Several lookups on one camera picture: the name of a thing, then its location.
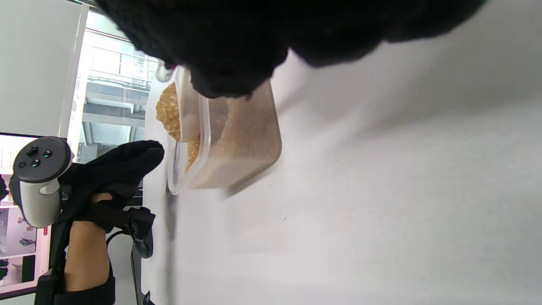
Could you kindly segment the person's right hand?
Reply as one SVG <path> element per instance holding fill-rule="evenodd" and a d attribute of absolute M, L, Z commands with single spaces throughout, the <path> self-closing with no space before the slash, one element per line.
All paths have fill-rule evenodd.
<path fill-rule="evenodd" d="M 293 51 L 310 67 L 360 60 L 382 42 L 429 39 L 484 0 L 98 0 L 138 50 L 191 72 L 207 98 L 250 95 Z"/>

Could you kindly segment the person's left hand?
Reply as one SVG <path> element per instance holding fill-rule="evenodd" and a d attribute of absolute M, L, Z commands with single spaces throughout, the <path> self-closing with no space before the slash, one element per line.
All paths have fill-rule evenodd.
<path fill-rule="evenodd" d="M 60 178 L 70 186 L 56 224 L 88 221 L 107 233 L 122 224 L 110 214 L 123 210 L 141 180 L 162 162 L 164 147 L 153 140 L 122 144 L 86 164 L 73 164 Z"/>

